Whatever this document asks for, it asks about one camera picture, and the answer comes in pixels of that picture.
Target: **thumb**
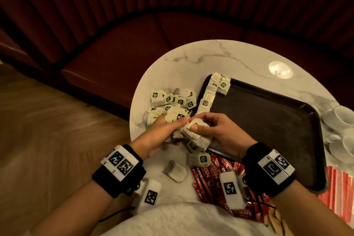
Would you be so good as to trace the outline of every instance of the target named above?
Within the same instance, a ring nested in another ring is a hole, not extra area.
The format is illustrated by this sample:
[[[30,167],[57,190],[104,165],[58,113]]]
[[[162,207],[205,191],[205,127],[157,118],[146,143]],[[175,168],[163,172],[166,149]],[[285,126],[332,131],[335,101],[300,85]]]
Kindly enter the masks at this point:
[[[207,127],[203,125],[192,125],[189,130],[200,135],[215,135],[215,127]]]
[[[174,122],[167,123],[167,127],[173,132],[174,130],[182,128],[184,125],[189,123],[190,121],[190,116],[186,116],[184,118],[180,118]]]

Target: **person's left hand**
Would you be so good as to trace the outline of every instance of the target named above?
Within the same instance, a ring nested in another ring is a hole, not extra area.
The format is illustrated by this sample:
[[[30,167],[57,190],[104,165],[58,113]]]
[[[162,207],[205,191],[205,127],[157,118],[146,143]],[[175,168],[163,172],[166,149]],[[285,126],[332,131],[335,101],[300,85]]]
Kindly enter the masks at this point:
[[[187,116],[174,122],[166,123],[165,115],[161,115],[130,146],[143,160],[150,158],[157,154],[162,147],[162,143],[174,130],[182,128],[189,121],[190,117]]]

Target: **white marble tabletop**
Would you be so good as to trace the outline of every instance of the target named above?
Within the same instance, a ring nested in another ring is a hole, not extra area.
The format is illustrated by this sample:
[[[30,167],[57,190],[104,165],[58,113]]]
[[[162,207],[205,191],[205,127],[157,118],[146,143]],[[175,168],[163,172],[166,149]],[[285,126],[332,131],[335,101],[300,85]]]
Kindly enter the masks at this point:
[[[272,61],[287,64],[293,71],[293,76],[289,79],[274,76],[268,68]],[[320,116],[338,105],[334,97],[314,77],[270,50],[239,41],[197,41],[167,52],[144,73],[131,104],[131,140],[146,129],[152,90],[173,92],[175,88],[193,88],[198,96],[205,78],[213,72],[227,74],[239,81],[306,102],[315,108]],[[354,134],[354,128],[346,130],[345,133]],[[322,134],[324,138],[331,134],[324,124]],[[327,165],[339,166],[340,162],[327,150],[325,152]],[[192,186],[194,178],[189,170],[187,153],[183,146],[168,145],[167,149],[144,162],[146,177],[162,183],[162,195],[176,199],[182,196],[184,200],[199,201]],[[183,182],[176,183],[162,172],[170,159],[187,168],[188,174]],[[350,166],[342,166],[342,169],[354,175]]]

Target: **person's right hand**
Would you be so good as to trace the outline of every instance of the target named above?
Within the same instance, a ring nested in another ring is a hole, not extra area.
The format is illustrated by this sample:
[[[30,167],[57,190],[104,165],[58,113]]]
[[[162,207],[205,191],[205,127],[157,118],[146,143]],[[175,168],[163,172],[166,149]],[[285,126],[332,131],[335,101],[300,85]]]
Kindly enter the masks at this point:
[[[192,119],[194,118],[201,118],[214,126],[192,125],[190,130],[197,134],[215,137],[230,154],[243,158],[247,149],[257,143],[225,114],[206,112],[195,115]]]

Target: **white cup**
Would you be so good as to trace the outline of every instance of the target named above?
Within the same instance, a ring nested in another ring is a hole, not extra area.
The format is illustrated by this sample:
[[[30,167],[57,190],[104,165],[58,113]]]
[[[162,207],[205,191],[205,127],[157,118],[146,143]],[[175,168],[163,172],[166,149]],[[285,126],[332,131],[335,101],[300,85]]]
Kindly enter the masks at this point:
[[[344,136],[329,144],[330,153],[343,163],[354,163],[354,137]]]
[[[323,114],[323,122],[330,128],[341,131],[354,126],[354,112],[344,106],[336,106]]]

